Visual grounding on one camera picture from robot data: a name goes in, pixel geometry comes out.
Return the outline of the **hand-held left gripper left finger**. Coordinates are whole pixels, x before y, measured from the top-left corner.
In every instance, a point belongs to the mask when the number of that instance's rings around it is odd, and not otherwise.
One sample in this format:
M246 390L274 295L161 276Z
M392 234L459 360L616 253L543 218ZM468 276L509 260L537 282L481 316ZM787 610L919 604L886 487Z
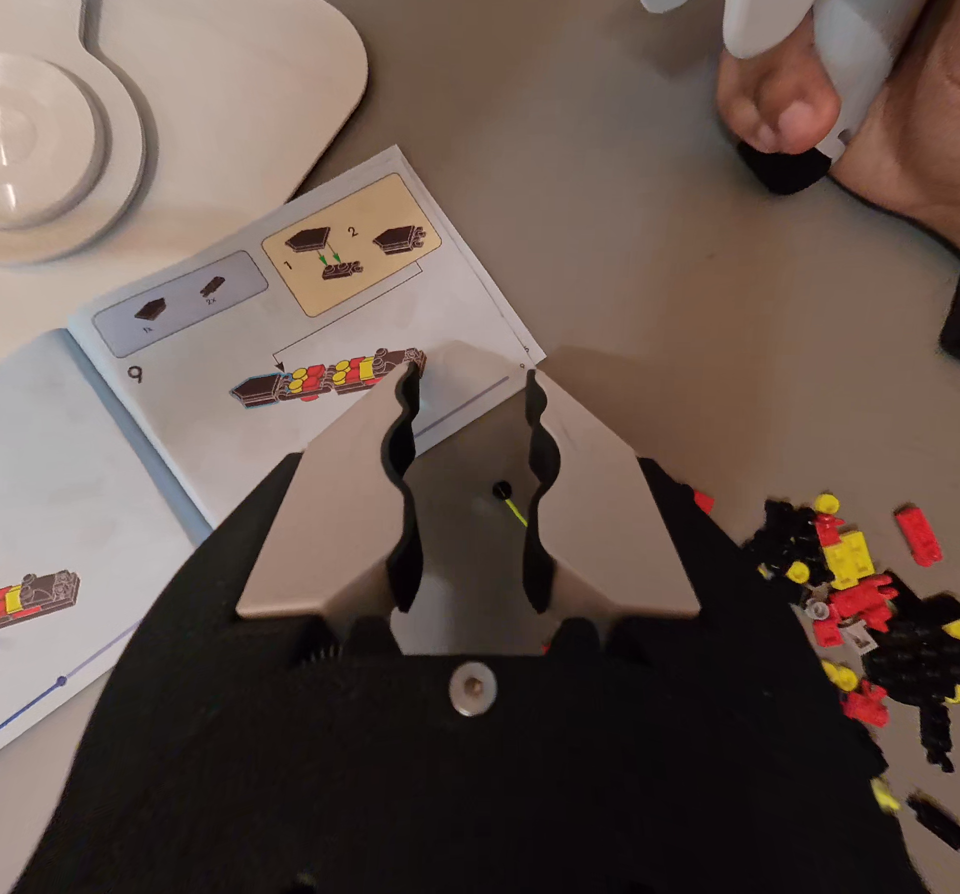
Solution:
M306 446L236 604L241 619L410 610L424 573L404 480L420 382L403 361Z

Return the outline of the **person's right hand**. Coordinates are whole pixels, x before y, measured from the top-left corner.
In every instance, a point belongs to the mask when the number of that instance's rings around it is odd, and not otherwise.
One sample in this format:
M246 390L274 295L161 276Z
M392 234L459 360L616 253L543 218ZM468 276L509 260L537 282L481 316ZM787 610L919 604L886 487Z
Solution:
M728 131L758 152L798 155L821 142L841 101L815 48L812 15L756 57L723 49L716 105ZM832 175L958 248L959 0L931 2Z

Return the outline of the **light blue instruction booklet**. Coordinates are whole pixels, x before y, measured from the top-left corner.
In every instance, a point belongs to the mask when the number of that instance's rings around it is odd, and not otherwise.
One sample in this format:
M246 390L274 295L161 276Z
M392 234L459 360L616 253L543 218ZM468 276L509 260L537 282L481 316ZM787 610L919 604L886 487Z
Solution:
M407 361L421 454L545 351L392 146L2 361L1 744L108 672L205 531Z

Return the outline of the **beige paper holder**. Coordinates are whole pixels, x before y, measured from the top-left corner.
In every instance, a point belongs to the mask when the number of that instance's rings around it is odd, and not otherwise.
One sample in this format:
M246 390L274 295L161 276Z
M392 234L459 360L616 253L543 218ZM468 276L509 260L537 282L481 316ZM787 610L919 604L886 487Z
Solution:
M282 204L364 93L324 0L1 0L2 265L173 259Z

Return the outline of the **pile of lego pieces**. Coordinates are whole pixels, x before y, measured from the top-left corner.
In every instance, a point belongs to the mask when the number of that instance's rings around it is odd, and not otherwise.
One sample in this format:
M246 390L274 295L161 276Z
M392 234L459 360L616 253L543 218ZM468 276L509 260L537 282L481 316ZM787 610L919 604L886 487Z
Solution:
M840 518L830 492L811 505L768 500L764 524L743 544L750 564L807 618L815 645L847 648L858 666L821 659L843 714L866 737L873 797L893 816L900 808L885 778L873 732L890 721L888 702L918 712L927 762L954 772L951 709L958 704L958 598L918 596L874 564L863 532Z

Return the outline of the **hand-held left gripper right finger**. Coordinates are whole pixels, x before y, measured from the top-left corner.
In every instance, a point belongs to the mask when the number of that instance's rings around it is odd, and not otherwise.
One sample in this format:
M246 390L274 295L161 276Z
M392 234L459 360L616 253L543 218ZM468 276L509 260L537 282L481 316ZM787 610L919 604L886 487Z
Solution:
M527 374L524 413L537 488L522 585L558 620L690 620L701 610L639 456L545 373Z

